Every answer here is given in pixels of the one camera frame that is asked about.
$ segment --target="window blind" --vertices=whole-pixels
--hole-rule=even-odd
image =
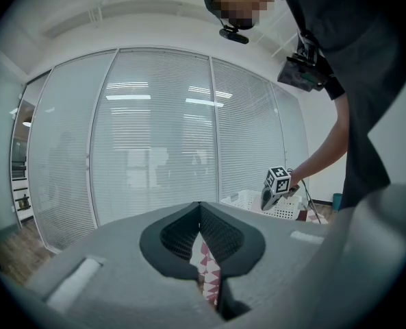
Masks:
[[[113,53],[54,68],[36,108],[28,175],[35,218],[48,247],[63,250],[94,230],[86,152],[94,101]]]
[[[299,101],[296,97],[284,91],[276,84],[272,85],[276,94],[277,105],[280,111],[280,119],[283,130],[283,141],[286,150],[286,168],[296,169],[309,158],[307,150],[305,122],[301,112]],[[304,179],[308,187],[309,179]],[[306,198],[305,188],[300,185],[296,195]]]
[[[221,199],[261,191],[271,166],[285,154],[271,84],[232,64],[214,60],[221,152]]]
[[[214,99],[207,57],[121,51],[92,135],[99,224],[191,201],[217,200]]]

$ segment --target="person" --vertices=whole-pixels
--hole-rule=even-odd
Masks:
[[[274,0],[205,0],[207,9],[239,29],[249,29]],[[338,119],[320,148],[292,172],[292,186],[347,152],[340,209],[356,206],[390,183],[368,139],[406,81],[403,35],[377,1],[286,0],[298,25],[313,38],[334,78],[325,89]]]

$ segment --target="shelf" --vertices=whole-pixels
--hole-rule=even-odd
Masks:
[[[28,218],[34,217],[32,210],[23,211],[23,212],[18,213],[17,215],[18,215],[18,219],[20,219],[20,221],[22,221],[22,222]]]
[[[29,199],[29,196],[27,196],[27,197],[22,197],[21,199],[16,199],[16,200],[14,200],[14,201],[17,202],[17,201],[27,200],[27,199]]]

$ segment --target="ceiling light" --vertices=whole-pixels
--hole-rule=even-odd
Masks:
[[[31,122],[32,122],[32,117],[27,117],[24,121],[23,121],[23,125],[25,127],[31,127]]]
[[[150,112],[151,110],[133,110],[129,107],[116,107],[112,108],[113,113],[120,113],[120,112]]]
[[[107,100],[151,100],[150,95],[108,95]]]
[[[210,95],[210,89],[199,88],[198,86],[190,86],[189,91],[193,91],[194,93],[201,93],[201,94]]]
[[[128,88],[148,88],[146,82],[123,82],[123,83],[109,83],[107,89],[128,89]]]
[[[230,99],[233,95],[229,93],[223,93],[222,91],[216,92],[217,97],[224,97],[225,99]]]
[[[207,100],[197,100],[197,99],[186,99],[186,102],[190,103],[199,103],[201,105],[209,105],[209,106],[215,106],[215,103],[213,101],[207,101]],[[218,107],[223,107],[223,103],[217,103],[216,104]]]
[[[205,116],[198,116],[197,114],[184,114],[185,117],[198,117],[198,118],[203,118],[205,119]]]

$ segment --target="glass partition wall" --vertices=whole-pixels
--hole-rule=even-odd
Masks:
[[[34,215],[27,170],[27,143],[32,116],[49,74],[28,83],[20,105],[11,111],[14,122],[11,146],[11,187],[14,208],[20,223]]]
[[[282,107],[300,116],[295,130],[304,132],[293,96],[215,58],[139,48],[55,67],[27,148],[45,245],[58,252],[125,217],[260,191],[266,170],[287,160],[290,128],[275,89],[292,100]],[[307,157],[305,145],[295,150]],[[21,145],[14,151],[21,156]]]

